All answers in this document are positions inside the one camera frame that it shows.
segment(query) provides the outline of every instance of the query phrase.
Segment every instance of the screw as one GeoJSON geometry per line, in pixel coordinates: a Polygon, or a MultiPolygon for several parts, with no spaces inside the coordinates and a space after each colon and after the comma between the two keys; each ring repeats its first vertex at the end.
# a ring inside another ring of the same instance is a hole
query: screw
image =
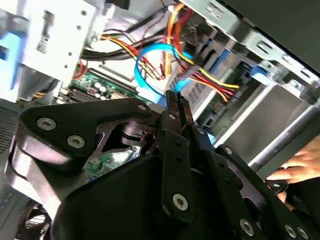
{"type": "Polygon", "coordinates": [[[226,150],[226,152],[227,152],[229,155],[231,155],[231,154],[232,154],[232,151],[231,151],[231,149],[230,149],[230,148],[226,147],[226,148],[225,148],[225,150],[226,150]]]}
{"type": "Polygon", "coordinates": [[[147,110],[147,108],[145,106],[143,106],[143,105],[138,105],[138,107],[143,111],[147,110]]]}
{"type": "Polygon", "coordinates": [[[173,204],[181,211],[186,211],[188,209],[187,199],[179,193],[173,195],[173,204]]]}
{"type": "Polygon", "coordinates": [[[253,237],[255,235],[254,228],[251,226],[250,222],[246,219],[240,220],[240,226],[242,230],[250,237],[253,237]]]}
{"type": "Polygon", "coordinates": [[[286,224],[284,227],[287,233],[290,235],[290,237],[294,239],[297,237],[295,230],[290,225],[286,224]]]}
{"type": "Polygon", "coordinates": [[[301,227],[299,227],[298,226],[298,231],[299,231],[299,233],[302,235],[302,237],[304,238],[304,239],[309,239],[309,236],[308,236],[308,234],[306,233],[306,231],[305,230],[303,230],[301,227]]]}
{"type": "Polygon", "coordinates": [[[36,121],[36,124],[39,128],[50,131],[57,127],[56,122],[48,117],[41,117],[36,121]]]}
{"type": "Polygon", "coordinates": [[[86,144],[86,141],[78,135],[71,135],[67,138],[66,141],[71,147],[74,147],[76,149],[83,148],[86,144]]]}
{"type": "Polygon", "coordinates": [[[206,134],[206,132],[205,132],[205,130],[203,130],[202,128],[198,128],[198,131],[199,131],[199,133],[201,133],[201,134],[206,134]]]}
{"type": "Polygon", "coordinates": [[[169,117],[172,118],[173,120],[176,120],[176,116],[171,113],[169,113],[169,117]]]}

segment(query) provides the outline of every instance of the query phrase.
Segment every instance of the finger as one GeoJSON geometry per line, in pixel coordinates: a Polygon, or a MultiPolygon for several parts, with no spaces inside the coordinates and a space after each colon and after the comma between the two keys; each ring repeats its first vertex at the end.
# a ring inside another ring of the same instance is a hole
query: finger
{"type": "Polygon", "coordinates": [[[298,178],[292,178],[292,179],[288,179],[286,180],[288,184],[296,184],[296,183],[300,183],[306,180],[309,180],[310,176],[306,176],[306,177],[298,177],[298,178]]]}
{"type": "Polygon", "coordinates": [[[305,155],[305,154],[307,154],[307,153],[308,153],[308,150],[305,149],[305,148],[303,148],[303,149],[301,149],[300,151],[298,151],[298,152],[295,154],[295,156],[305,155]]]}
{"type": "Polygon", "coordinates": [[[295,179],[305,174],[303,166],[294,166],[287,169],[276,171],[274,174],[267,177],[267,180],[288,180],[295,179]]]}
{"type": "Polygon", "coordinates": [[[306,162],[301,156],[293,156],[289,161],[282,165],[283,168],[288,167],[305,167],[306,162]]]}
{"type": "Polygon", "coordinates": [[[277,197],[281,200],[281,202],[284,203],[287,198],[287,193],[285,191],[280,192],[279,194],[277,194],[277,197]]]}

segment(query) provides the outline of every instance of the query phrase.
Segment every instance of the human hand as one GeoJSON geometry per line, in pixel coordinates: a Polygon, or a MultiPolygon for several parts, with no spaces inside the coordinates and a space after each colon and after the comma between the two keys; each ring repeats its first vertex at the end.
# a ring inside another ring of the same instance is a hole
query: human hand
{"type": "Polygon", "coordinates": [[[285,203],[287,199],[287,192],[286,191],[280,192],[276,196],[281,200],[281,202],[285,203]]]}
{"type": "Polygon", "coordinates": [[[305,148],[297,152],[268,180],[286,180],[289,184],[320,177],[320,136],[317,136],[305,148]]]}
{"type": "Polygon", "coordinates": [[[284,203],[284,205],[286,205],[286,207],[292,211],[295,209],[295,207],[293,207],[292,205],[290,205],[288,202],[286,202],[286,199],[287,199],[287,192],[286,191],[283,191],[283,192],[280,192],[279,194],[276,195],[281,202],[284,203]]]}

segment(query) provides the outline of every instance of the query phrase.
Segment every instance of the silver metal frame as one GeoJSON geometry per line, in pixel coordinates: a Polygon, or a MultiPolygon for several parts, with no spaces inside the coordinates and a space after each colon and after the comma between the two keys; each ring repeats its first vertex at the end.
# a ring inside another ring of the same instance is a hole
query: silver metal frame
{"type": "MultiPolygon", "coordinates": [[[[181,2],[203,16],[208,24],[219,28],[234,39],[232,34],[240,25],[240,20],[219,2],[216,0],[181,0],[181,2]]],[[[280,63],[308,84],[314,81],[320,82],[320,78],[317,75],[254,29],[249,32],[241,44],[264,60],[280,63]]]]}

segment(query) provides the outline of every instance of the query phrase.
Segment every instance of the red cable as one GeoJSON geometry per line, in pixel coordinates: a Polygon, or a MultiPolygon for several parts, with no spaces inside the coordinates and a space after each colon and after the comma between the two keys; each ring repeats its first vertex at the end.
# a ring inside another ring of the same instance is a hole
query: red cable
{"type": "Polygon", "coordinates": [[[235,93],[231,90],[228,90],[228,89],[225,89],[223,87],[220,87],[216,84],[214,84],[213,82],[209,81],[208,79],[206,79],[204,76],[202,76],[200,73],[195,73],[194,74],[197,78],[201,79],[202,81],[206,82],[207,84],[210,84],[212,86],[214,86],[215,88],[217,88],[218,90],[224,92],[224,93],[227,93],[227,94],[230,94],[231,96],[235,95],[235,93]]]}
{"type": "Polygon", "coordinates": [[[84,64],[82,63],[81,59],[80,59],[80,68],[79,70],[74,74],[74,76],[76,77],[78,74],[80,74],[82,72],[82,70],[84,69],[84,64]]]}
{"type": "MultiPolygon", "coordinates": [[[[123,45],[125,45],[128,49],[130,49],[135,55],[139,55],[139,51],[134,48],[133,46],[128,45],[127,43],[125,43],[124,41],[121,41],[119,39],[117,39],[118,42],[122,43],[123,45]]],[[[161,76],[161,74],[157,71],[157,69],[148,61],[148,59],[146,59],[145,57],[142,57],[141,59],[142,61],[144,61],[146,64],[148,64],[152,70],[154,72],[156,72],[159,76],[161,76]]]]}
{"type": "Polygon", "coordinates": [[[182,52],[181,48],[180,48],[180,44],[179,44],[180,41],[181,41],[181,39],[180,39],[180,31],[181,31],[182,26],[185,24],[185,22],[190,17],[191,13],[192,13],[192,10],[189,8],[187,13],[183,16],[183,18],[181,18],[181,20],[177,23],[177,25],[175,27],[173,42],[174,42],[175,47],[180,52],[182,52]]]}
{"type": "Polygon", "coordinates": [[[84,69],[83,73],[81,73],[81,75],[73,78],[72,80],[77,80],[77,79],[82,78],[88,72],[88,65],[89,65],[89,62],[86,61],[86,65],[85,65],[85,69],[84,69]]]}

